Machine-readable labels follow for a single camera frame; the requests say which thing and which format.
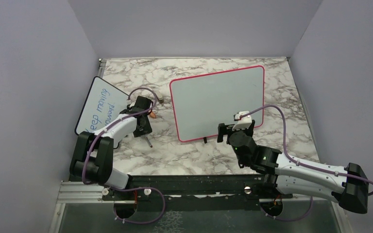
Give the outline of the white rainbow marker pen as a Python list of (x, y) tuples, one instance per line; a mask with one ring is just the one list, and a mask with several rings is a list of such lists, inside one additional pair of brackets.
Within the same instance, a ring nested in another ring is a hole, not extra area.
[(147, 141), (149, 147), (153, 148), (153, 145), (152, 145), (152, 143), (150, 142), (150, 140), (149, 140), (149, 138), (147, 136), (145, 136), (145, 140)]

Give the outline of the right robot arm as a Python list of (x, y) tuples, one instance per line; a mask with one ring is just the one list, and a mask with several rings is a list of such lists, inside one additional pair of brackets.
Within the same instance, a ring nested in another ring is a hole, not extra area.
[(249, 167), (272, 178), (261, 184), (264, 196), (302, 194), (333, 201), (353, 213), (367, 213), (369, 182), (360, 165), (325, 165), (257, 145), (253, 139), (253, 125), (254, 122), (243, 126), (220, 123), (217, 142), (223, 142), (226, 137), (240, 168)]

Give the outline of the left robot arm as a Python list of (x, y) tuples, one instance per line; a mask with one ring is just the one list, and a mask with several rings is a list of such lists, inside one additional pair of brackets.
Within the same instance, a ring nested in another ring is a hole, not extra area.
[(93, 133), (80, 133), (69, 166), (70, 175), (81, 178), (83, 183), (113, 187), (121, 199), (131, 197), (130, 175), (113, 168), (113, 152), (130, 134), (137, 138), (152, 133), (148, 115), (154, 104), (151, 99), (139, 96), (105, 127)]

